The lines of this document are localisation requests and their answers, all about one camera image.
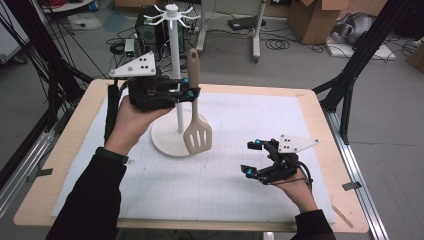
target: concrete floor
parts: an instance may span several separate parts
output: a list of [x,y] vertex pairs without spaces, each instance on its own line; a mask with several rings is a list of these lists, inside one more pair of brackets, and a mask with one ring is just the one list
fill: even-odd
[[[135,19],[111,8],[95,15],[103,26],[78,32],[75,38],[101,71],[107,72],[113,55],[105,41],[132,27]],[[208,27],[230,30],[226,25],[229,17],[217,16],[208,22]],[[285,27],[284,20],[269,19],[266,29]],[[274,33],[285,35],[290,31]],[[325,49],[317,53],[290,42],[286,50],[271,50],[261,41],[261,58],[255,64],[250,38],[210,32],[206,41],[201,54],[203,83],[311,89],[336,77],[348,62],[346,58],[330,57]],[[90,76],[101,75],[75,43],[68,43],[78,69]],[[395,51],[396,60],[372,60],[355,85],[349,140],[389,238],[418,240],[424,236],[424,128],[420,127],[424,122],[424,75],[406,62],[407,56],[396,43],[399,42],[387,44]],[[3,167],[44,113],[46,102],[31,64],[0,65],[0,92]],[[1,219],[0,239],[43,239],[47,233],[47,228],[13,224],[13,215],[29,188],[30,184],[23,187]],[[289,239],[292,235],[277,233],[275,238]],[[337,237],[372,239],[369,233]]]

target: spatula handle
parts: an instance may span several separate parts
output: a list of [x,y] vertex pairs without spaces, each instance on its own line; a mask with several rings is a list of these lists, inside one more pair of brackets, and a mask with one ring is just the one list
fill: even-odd
[[[199,76],[200,76],[200,63],[199,63],[199,54],[197,50],[192,48],[188,51],[187,55],[187,75],[189,86],[195,88],[199,86]],[[197,99],[192,103],[192,118],[197,118]]]

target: bracket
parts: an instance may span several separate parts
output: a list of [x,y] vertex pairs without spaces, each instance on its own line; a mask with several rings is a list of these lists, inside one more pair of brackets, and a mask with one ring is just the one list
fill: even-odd
[[282,134],[278,146],[279,153],[297,153],[318,144],[318,139]]
[[117,69],[110,70],[109,75],[112,78],[154,76],[156,75],[155,54],[150,51]]

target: wooden table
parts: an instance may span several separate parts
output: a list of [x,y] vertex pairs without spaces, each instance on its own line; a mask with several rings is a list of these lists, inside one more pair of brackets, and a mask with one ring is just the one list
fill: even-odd
[[[44,169],[53,168],[53,174],[38,177],[17,211],[14,222],[24,226],[51,226],[55,217],[53,207],[61,192],[67,171],[77,155],[83,139],[107,94],[110,80],[93,81],[68,125],[51,152]],[[318,159],[331,204],[336,213],[335,232],[364,233],[369,227],[354,190],[345,191],[342,185],[350,182],[342,158],[335,144],[315,93],[305,89],[264,88],[227,85],[201,85],[202,92],[239,93],[296,97],[302,108],[308,131],[320,140],[315,154]],[[178,220],[119,219],[118,227],[197,229],[234,231],[295,231],[294,224],[258,222],[217,222]]]

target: black metal post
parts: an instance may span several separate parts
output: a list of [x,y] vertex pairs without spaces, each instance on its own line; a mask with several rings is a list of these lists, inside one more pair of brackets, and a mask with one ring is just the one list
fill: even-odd
[[316,94],[330,89],[321,100],[321,106],[330,112],[335,112],[344,99],[340,134],[345,144],[349,144],[348,125],[355,81],[413,1],[389,0],[343,71],[336,78],[312,89]]
[[[30,134],[25,138],[11,159],[6,163],[5,167],[0,171],[0,189],[7,183],[10,176],[19,166],[28,150],[31,148],[35,140],[41,132],[51,128],[57,121],[57,110],[64,101],[78,101],[84,94],[75,77],[81,79],[85,83],[90,83],[93,79],[83,72],[66,62],[53,39],[50,37],[47,29],[41,21],[38,13],[31,0],[4,0],[10,12],[18,21],[19,25],[27,34],[33,46],[35,46],[38,54],[44,62],[39,59],[34,60],[29,57],[34,67],[38,70],[38,74],[48,78],[48,100],[49,108],[41,117],[39,122],[34,126]],[[28,50],[28,46],[21,42],[13,26],[6,21],[0,19],[0,23],[11,34],[12,37],[20,44],[24,50]],[[47,72],[39,65],[47,66]]]

